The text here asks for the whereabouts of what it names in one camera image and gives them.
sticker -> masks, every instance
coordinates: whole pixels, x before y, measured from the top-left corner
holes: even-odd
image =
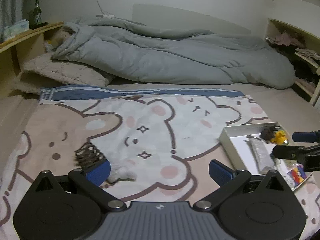
[[[287,173],[294,181],[294,186],[297,187],[301,182],[303,182],[307,176],[303,170],[302,165],[298,165]]]

gray fabric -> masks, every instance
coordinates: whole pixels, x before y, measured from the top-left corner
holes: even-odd
[[[79,19],[53,55],[139,82],[262,83],[290,87],[289,60],[258,37],[206,30],[161,30],[122,19]]]

blue gripper pad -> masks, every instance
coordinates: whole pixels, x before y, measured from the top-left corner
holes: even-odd
[[[236,176],[236,172],[217,160],[209,163],[210,177],[221,187]]]
[[[108,160],[103,160],[84,172],[86,179],[99,187],[110,176],[111,165]]]

wooden board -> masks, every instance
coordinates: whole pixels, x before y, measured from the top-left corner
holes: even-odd
[[[270,20],[265,38],[267,38],[267,37],[275,38],[276,36],[278,36],[280,34],[281,34],[281,32],[278,30],[276,25]]]
[[[45,32],[43,33],[44,39],[45,39],[45,40],[50,40],[50,39],[52,38],[52,36],[53,36],[57,31],[59,31],[60,29],[61,29],[61,27],[58,27],[58,28],[54,28],[54,29],[52,29],[52,30],[45,31]]]
[[[293,26],[289,23],[285,23],[276,19],[269,19],[270,22],[272,22],[277,29],[282,33],[285,30],[293,30],[294,32],[296,32],[298,35],[303,36],[303,37],[308,37],[311,38],[313,40],[318,40],[318,42],[320,43],[320,38],[311,34],[310,32],[307,32],[305,30],[302,30],[296,26]]]
[[[295,52],[295,55],[297,55],[298,57],[302,58],[303,60],[308,62],[310,65],[312,65],[316,69],[318,69],[320,67],[313,59],[305,57],[305,56],[303,56],[302,54],[300,54],[298,52]]]
[[[318,82],[316,91],[313,93],[313,96],[311,97],[310,104],[312,104],[314,106],[316,101],[319,98],[319,95],[320,95],[320,82]]]
[[[12,81],[16,77],[14,61],[11,50],[0,53],[0,98],[6,98],[12,91]]]
[[[304,37],[304,42],[308,49],[313,49],[315,52],[320,54],[320,39],[316,36],[306,36]]]
[[[63,22],[48,24],[46,26],[37,28],[35,30],[28,30],[23,33],[20,33],[20,34],[16,35],[14,38],[9,39],[9,40],[1,43],[0,44],[0,53],[5,51],[6,49],[18,44],[19,42],[22,42],[26,39],[31,38],[32,36],[36,36],[40,33],[43,33],[45,31],[52,30],[52,29],[55,29],[55,28],[58,28],[61,26],[63,26]]]
[[[30,37],[29,39],[16,44],[17,57],[20,66],[23,63],[37,56],[45,54],[43,33]]]
[[[309,96],[313,96],[313,92],[309,91],[307,88],[305,88],[298,80],[295,81],[295,84],[300,87],[303,91],[305,91]]]

window curtain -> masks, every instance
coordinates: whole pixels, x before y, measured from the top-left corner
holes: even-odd
[[[0,0],[0,32],[3,42],[4,27],[22,20],[23,0]]]

